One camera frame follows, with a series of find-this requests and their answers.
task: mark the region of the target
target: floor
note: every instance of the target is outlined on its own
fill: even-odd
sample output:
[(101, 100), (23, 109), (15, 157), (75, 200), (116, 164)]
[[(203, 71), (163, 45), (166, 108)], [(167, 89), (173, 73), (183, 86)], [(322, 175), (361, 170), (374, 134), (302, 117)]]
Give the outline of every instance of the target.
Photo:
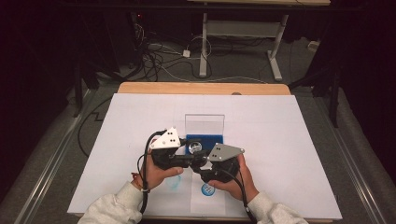
[[(283, 76), (280, 83), (289, 84), (304, 77), (315, 55), (307, 49), (308, 43), (309, 40), (301, 39), (280, 45), (276, 56)], [(163, 61), (162, 70), (157, 75), (151, 70), (148, 76), (142, 71), (131, 79), (153, 81), (158, 76), (158, 81), (275, 83), (265, 57), (265, 52), (272, 46), (270, 39), (213, 39), (213, 49), (208, 57), (211, 77), (200, 79), (193, 76), (198, 74), (197, 60), (178, 59), (178, 54), (185, 47), (170, 42), (155, 42), (149, 48), (152, 52), (156, 50), (156, 54), (152, 53), (156, 62)], [(192, 58), (200, 56), (194, 46), (191, 49)], [(146, 66), (147, 72), (149, 61), (146, 61)], [(130, 71), (128, 65), (122, 67), (122, 74)], [(102, 124), (101, 119), (108, 109), (109, 101), (106, 99), (117, 92), (120, 85), (103, 74), (98, 74), (98, 79), (100, 88), (86, 91), (84, 108), (78, 118), (73, 118), (75, 99), (73, 92), (70, 93), (70, 105), (48, 128), (0, 205), (0, 223), (78, 222), (78, 217), (67, 214), (66, 210), (87, 161), (81, 148), (85, 153), (90, 153)], [(296, 88), (292, 94), (297, 98), (343, 215), (342, 220), (334, 222), (391, 223), (396, 218), (394, 184), (362, 134), (342, 90), (337, 112), (338, 129), (334, 129), (327, 117), (326, 97), (312, 97), (309, 87)], [(141, 223), (168, 222), (199, 221), (143, 220)]]

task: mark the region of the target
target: table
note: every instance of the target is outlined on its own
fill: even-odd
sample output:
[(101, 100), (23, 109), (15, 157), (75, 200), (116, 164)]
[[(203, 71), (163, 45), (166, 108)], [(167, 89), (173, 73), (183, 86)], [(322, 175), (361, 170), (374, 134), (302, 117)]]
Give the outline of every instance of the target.
[[(237, 3), (237, 4), (259, 4), (259, 5), (302, 5), (302, 6), (328, 6), (330, 0), (191, 0), (193, 2), (203, 2), (206, 5), (212, 3)], [(208, 35), (233, 35), (233, 36), (253, 36), (253, 37), (274, 37), (275, 44), (272, 50), (267, 51), (269, 63), (276, 81), (282, 80), (279, 66), (276, 62), (276, 53), (282, 40), (283, 32), (286, 28), (289, 15), (283, 15), (281, 22), (257, 22), (257, 21), (209, 21), (207, 13), (204, 13), (202, 31), (202, 49), (200, 61), (200, 77), (206, 77), (207, 67), (207, 36)]]
[[(68, 212), (81, 214), (97, 197), (116, 191), (121, 182), (130, 178), (129, 173), (134, 169), (131, 161), (137, 160), (141, 153), (134, 149), (142, 147), (140, 143), (146, 142), (148, 132), (172, 123), (183, 137), (183, 119), (191, 111), (202, 114), (221, 112), (225, 115), (225, 143), (250, 149), (245, 154), (252, 174), (259, 176), (255, 183), (275, 201), (297, 207), (302, 216), (310, 221), (331, 222), (341, 218), (300, 109), (287, 86), (234, 83), (121, 84), (118, 94), (113, 97)], [(248, 133), (248, 137), (240, 135), (241, 129)], [(293, 130), (301, 132), (292, 135)], [(274, 137), (279, 132), (285, 133), (284, 136)], [(266, 141), (260, 142), (263, 136)], [(210, 210), (216, 210), (213, 209), (213, 203), (217, 203), (215, 200), (206, 199), (201, 205), (205, 209), (197, 206), (193, 193), (196, 181), (191, 169), (186, 169), (181, 176), (177, 191), (169, 191), (167, 184), (163, 184), (150, 193), (145, 217), (246, 220), (241, 204), (228, 194), (223, 194), (224, 203), (218, 206), (218, 213), (207, 210), (208, 206), (211, 206)], [(293, 178), (305, 180), (296, 184)]]

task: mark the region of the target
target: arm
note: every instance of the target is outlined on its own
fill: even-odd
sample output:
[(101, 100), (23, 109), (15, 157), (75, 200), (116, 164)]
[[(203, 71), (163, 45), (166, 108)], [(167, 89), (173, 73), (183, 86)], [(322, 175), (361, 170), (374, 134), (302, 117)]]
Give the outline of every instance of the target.
[[(172, 167), (162, 170), (154, 165), (148, 155), (147, 181), (148, 189), (159, 186), (166, 177), (183, 173), (183, 168)], [(131, 183), (126, 183), (117, 194), (102, 196), (90, 205), (85, 215), (78, 224), (85, 223), (138, 223), (142, 214), (138, 205), (143, 201), (143, 193), (140, 191), (143, 181), (140, 175)]]
[[(297, 212), (282, 203), (274, 203), (265, 192), (259, 192), (254, 186), (253, 177), (246, 165), (243, 154), (238, 155), (238, 161), (240, 166), (239, 174), (243, 177), (245, 192), (247, 194), (247, 206), (250, 208), (254, 217), (257, 218), (258, 223), (307, 223)], [(235, 181), (222, 183), (211, 180), (208, 184), (217, 189), (226, 190), (235, 199), (242, 201), (241, 189)]]

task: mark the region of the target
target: hand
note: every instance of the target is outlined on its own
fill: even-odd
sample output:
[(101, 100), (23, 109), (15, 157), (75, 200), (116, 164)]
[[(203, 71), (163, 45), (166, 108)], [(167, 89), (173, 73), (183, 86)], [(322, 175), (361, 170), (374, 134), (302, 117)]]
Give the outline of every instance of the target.
[[(184, 170), (182, 167), (172, 167), (167, 170), (163, 170), (160, 167), (154, 165), (154, 161), (152, 160), (151, 155), (149, 155), (150, 153), (151, 153), (151, 149), (148, 151), (148, 156), (146, 161), (146, 170), (147, 170), (146, 179), (148, 182), (148, 189), (156, 188), (163, 182), (163, 180), (166, 177), (180, 175), (183, 173)], [(143, 176), (144, 174), (143, 167), (141, 168), (140, 173)], [(143, 186), (143, 180), (140, 177), (140, 175), (137, 176), (136, 181), (140, 185), (140, 187), (137, 186), (134, 181), (132, 182), (132, 185), (134, 185), (137, 189), (140, 189)]]
[[(251, 173), (246, 165), (245, 162), (245, 157), (243, 154), (239, 154), (237, 156), (237, 159), (239, 161), (239, 174), (236, 175), (236, 178), (241, 182), (241, 175), (244, 179), (244, 185), (245, 185), (245, 192), (247, 194), (247, 202), (249, 203), (256, 195), (259, 194), (259, 191), (256, 189), (253, 183), (253, 177), (251, 176)], [(236, 184), (234, 180), (231, 180), (227, 183), (222, 183), (218, 180), (210, 180), (208, 184), (212, 187), (215, 187), (216, 189), (222, 189), (228, 191), (231, 196), (233, 196), (235, 199), (242, 201), (242, 191), (241, 188), (239, 188), (239, 185)]]

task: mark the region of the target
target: white sleeve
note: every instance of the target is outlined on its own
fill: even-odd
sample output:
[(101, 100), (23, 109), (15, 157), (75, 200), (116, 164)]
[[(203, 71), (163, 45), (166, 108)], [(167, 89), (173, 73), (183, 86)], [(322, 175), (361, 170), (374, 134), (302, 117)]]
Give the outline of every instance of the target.
[(78, 224), (138, 223), (142, 219), (138, 210), (142, 201), (143, 193), (127, 182), (117, 194), (107, 194), (92, 203)]
[(265, 192), (260, 192), (247, 206), (259, 224), (307, 223), (297, 212), (288, 208), (286, 205), (274, 203)]

